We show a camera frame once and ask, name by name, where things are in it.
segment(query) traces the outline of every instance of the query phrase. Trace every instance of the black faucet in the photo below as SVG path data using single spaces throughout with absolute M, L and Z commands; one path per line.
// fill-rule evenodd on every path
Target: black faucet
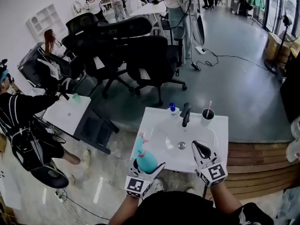
M 180 114 L 180 117 L 183 118 L 183 121 L 182 121 L 182 126 L 185 128 L 189 122 L 189 115 L 191 113 L 191 104 L 189 103 L 185 103 L 184 106 L 183 106 L 183 110 Z

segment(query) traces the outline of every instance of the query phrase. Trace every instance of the black t-shirt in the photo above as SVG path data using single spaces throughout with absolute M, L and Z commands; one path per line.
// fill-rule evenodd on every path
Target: black t-shirt
M 2 113 L 0 110 L 0 118 L 9 126 L 11 124 L 10 112 L 9 112 L 9 99 L 11 94 L 2 93 L 0 95 L 0 108 L 5 113 Z M 43 111 L 44 109 L 50 107 L 57 100 L 56 96 L 27 96 L 23 94 L 17 95 L 16 98 L 16 115 L 18 122 L 23 124 L 29 121 L 32 116 L 36 113 Z
M 248 203 L 231 215 L 213 207 L 213 201 L 185 192 L 158 192 L 147 197 L 134 217 L 123 225 L 274 225 L 255 203 Z

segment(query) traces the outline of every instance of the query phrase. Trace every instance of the teal spray bottle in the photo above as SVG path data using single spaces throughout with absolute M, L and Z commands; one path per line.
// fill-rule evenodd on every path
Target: teal spray bottle
M 151 174 L 158 167 L 158 161 L 152 153 L 143 149 L 143 141 L 143 133 L 141 133 L 136 141 L 134 157 L 139 168 L 143 172 Z

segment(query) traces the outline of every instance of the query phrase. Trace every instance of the green object on table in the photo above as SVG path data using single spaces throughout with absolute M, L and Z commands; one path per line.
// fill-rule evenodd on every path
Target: green object on table
M 79 97 L 79 95 L 78 95 L 77 93 L 75 93 L 75 94 L 73 95 L 73 100 L 74 100 L 76 103 L 80 103 L 80 97 Z

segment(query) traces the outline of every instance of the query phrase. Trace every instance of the curved wooden platform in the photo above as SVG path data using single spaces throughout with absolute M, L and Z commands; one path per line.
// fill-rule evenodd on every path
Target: curved wooden platform
M 298 185 L 300 164 L 289 163 L 287 143 L 229 143 L 225 181 L 238 199 L 259 197 Z M 207 190 L 206 198 L 211 195 Z

